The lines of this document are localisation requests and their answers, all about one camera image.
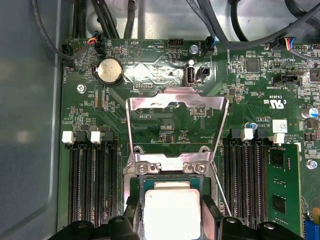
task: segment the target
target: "cable bundle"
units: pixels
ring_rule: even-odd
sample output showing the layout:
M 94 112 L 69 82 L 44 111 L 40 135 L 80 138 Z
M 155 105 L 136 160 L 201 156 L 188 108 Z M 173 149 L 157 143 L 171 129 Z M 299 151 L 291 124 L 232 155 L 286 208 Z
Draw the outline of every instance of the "cable bundle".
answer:
M 214 37 L 216 35 L 219 38 L 220 42 L 230 50 L 246 50 L 251 49 L 263 44 L 272 42 L 273 40 L 283 37 L 293 30 L 300 27 L 307 20 L 312 18 L 317 12 L 320 11 L 320 3 L 313 7 L 309 12 L 303 15 L 301 18 L 290 24 L 289 26 L 270 34 L 266 37 L 246 42 L 230 42 L 224 31 L 222 30 L 217 16 L 212 8 L 210 0 L 197 0 L 198 5 L 195 3 L 195 0 L 186 0 L 187 3 L 191 6 L 192 10 L 198 15 L 198 17 L 203 21 L 203 23 L 208 28 L 210 34 Z

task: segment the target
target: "screw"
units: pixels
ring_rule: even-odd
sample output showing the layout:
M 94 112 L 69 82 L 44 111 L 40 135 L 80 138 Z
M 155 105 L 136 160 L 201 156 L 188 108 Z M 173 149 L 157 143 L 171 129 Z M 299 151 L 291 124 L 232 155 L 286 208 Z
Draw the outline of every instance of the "screw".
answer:
M 148 172 L 148 165 L 146 163 L 140 163 L 137 165 L 137 170 L 140 174 L 146 174 Z
M 266 223 L 263 225 L 266 229 L 269 229 L 269 230 L 273 230 L 275 229 L 275 227 L 273 225 L 271 225 L 270 223 Z
M 234 223 L 236 222 L 236 220 L 235 220 L 234 218 L 232 218 L 232 217 L 228 217 L 228 218 L 226 219 L 226 221 L 229 222 L 229 223 L 231 223 L 231 224 L 234 224 Z
M 78 91 L 78 93 L 80 94 L 84 94 L 87 90 L 87 87 L 86 85 L 84 84 L 79 84 L 77 87 L 76 87 L 76 90 Z
M 197 54 L 199 52 L 199 47 L 197 45 L 191 45 L 189 51 L 191 54 Z
M 196 172 L 198 172 L 200 174 L 203 174 L 207 170 L 207 167 L 202 163 L 198 163 L 195 166 L 195 170 L 196 170 Z
M 306 162 L 306 167 L 308 169 L 316 169 L 318 167 L 318 163 L 313 160 L 313 159 L 309 159 L 307 162 Z

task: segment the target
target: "blue connector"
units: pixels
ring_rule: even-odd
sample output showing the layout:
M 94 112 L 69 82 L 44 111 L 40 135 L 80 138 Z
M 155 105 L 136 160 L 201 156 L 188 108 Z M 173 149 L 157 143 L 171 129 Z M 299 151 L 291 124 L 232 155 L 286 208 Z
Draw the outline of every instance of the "blue connector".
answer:
M 319 225 L 312 220 L 304 220 L 304 238 L 306 240 L 319 240 Z

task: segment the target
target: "integrated circuit chip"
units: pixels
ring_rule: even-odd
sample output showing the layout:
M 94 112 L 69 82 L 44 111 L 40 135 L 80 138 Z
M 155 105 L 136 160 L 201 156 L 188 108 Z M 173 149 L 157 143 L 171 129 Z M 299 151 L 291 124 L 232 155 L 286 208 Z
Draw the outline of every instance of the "integrated circuit chip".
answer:
M 272 196 L 272 208 L 280 213 L 286 214 L 286 200 L 277 195 Z
M 319 120 L 318 119 L 308 119 L 305 122 L 305 125 L 308 129 L 317 129 L 319 128 Z
M 246 63 L 247 73 L 259 73 L 259 60 L 258 59 L 248 59 Z
M 285 165 L 284 151 L 274 149 L 270 152 L 271 163 L 279 166 Z
M 310 82 L 320 83 L 320 68 L 313 68 L 310 70 Z

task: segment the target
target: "black dimm slot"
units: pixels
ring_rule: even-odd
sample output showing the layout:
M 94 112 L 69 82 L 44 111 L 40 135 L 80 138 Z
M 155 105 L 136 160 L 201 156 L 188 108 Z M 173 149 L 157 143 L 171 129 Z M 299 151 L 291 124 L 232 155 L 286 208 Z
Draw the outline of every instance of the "black dimm slot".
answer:
M 246 195 L 244 194 L 244 179 L 243 179 L 243 160 L 241 154 L 241 146 L 236 146 L 236 153 L 235 153 L 235 163 L 236 163 L 236 172 L 237 172 L 237 194 L 238 194 L 238 218 L 243 219 L 245 217 L 245 198 Z
M 229 149 L 230 157 L 232 159 L 232 179 L 233 182 L 232 192 L 233 192 L 233 201 L 234 201 L 234 214 L 233 216 L 239 216 L 239 193 L 238 193 L 238 186 L 239 186 L 239 176 L 238 176 L 238 164 L 237 164 L 237 155 L 236 155 L 236 148 L 232 145 Z
M 77 156 L 77 162 L 76 162 L 76 221 L 79 221 L 82 219 L 81 213 L 82 213 L 82 204 L 81 204 L 81 181 L 82 181 L 82 173 L 81 173 L 81 165 L 82 165 L 82 158 L 83 158 L 83 149 L 79 149 L 78 156 Z
M 259 163 L 260 163 L 260 153 L 259 153 L 259 146 L 253 146 L 252 147 L 252 170 L 253 170 L 253 182 L 252 182 L 252 187 L 253 187 L 253 197 L 254 197 L 254 211 L 253 211 L 253 217 L 255 219 L 259 218 L 260 216 L 260 181 L 259 181 Z
M 86 156 L 86 189 L 85 189 L 85 197 L 86 197 L 86 220 L 92 222 L 93 221 L 93 188 L 94 188 L 94 163 L 92 161 L 92 149 L 87 150 Z
M 247 163 L 247 147 L 242 146 L 241 148 L 241 176 L 242 176 L 242 213 L 243 213 L 243 221 L 247 225 L 248 224 L 248 211 L 249 211 L 249 204 L 248 204 L 248 163 Z
M 267 186 L 267 164 L 268 164 L 268 146 L 263 146 L 261 147 L 261 162 L 260 162 L 260 169 L 259 169 L 259 174 L 260 174 L 260 198 L 261 198 L 261 222 L 265 222 L 267 220 L 267 214 L 268 214 L 268 186 Z
M 230 169 L 230 202 L 232 203 L 232 216 L 235 216 L 237 214 L 237 205 L 238 205 L 238 200 L 237 200 L 237 181 L 236 181 L 236 165 L 234 158 L 232 156 L 234 155 L 234 152 L 232 149 L 229 149 L 229 169 Z
M 79 150 L 74 150 L 73 155 L 73 201 L 72 201 L 72 222 L 78 220 L 78 200 L 79 200 Z
M 226 202 L 229 206 L 229 209 L 231 211 L 231 214 L 233 215 L 233 207 L 231 204 L 231 194 L 230 194 L 230 169 L 229 169 L 229 146 L 224 146 L 223 151 L 223 192 L 226 198 Z
M 254 153 L 253 153 L 253 146 L 247 146 L 247 187 L 248 187 L 248 225 L 250 228 L 255 227 L 255 209 L 254 205 L 256 204 L 255 198 L 255 190 L 254 190 L 254 166 L 253 162 L 255 161 Z
M 108 216 L 118 215 L 118 154 L 117 154 L 118 142 L 115 141 L 114 145 L 108 145 L 108 203 L 106 214 Z
M 84 148 L 81 154 L 81 220 L 90 221 L 90 149 Z
M 80 211 L 79 220 L 86 220 L 87 211 L 87 200 L 86 200 L 86 178 L 87 178 L 87 149 L 80 149 L 79 151 L 79 162 L 80 162 L 80 185 L 79 185 L 79 196 L 80 196 Z
M 75 150 L 70 149 L 69 151 L 69 189 L 68 189 L 68 224 L 74 222 L 74 201 L 75 201 L 75 182 L 74 182 L 74 170 L 75 170 Z
M 104 205 L 104 148 L 95 149 L 95 205 L 94 205 L 94 225 L 99 227 L 103 222 Z

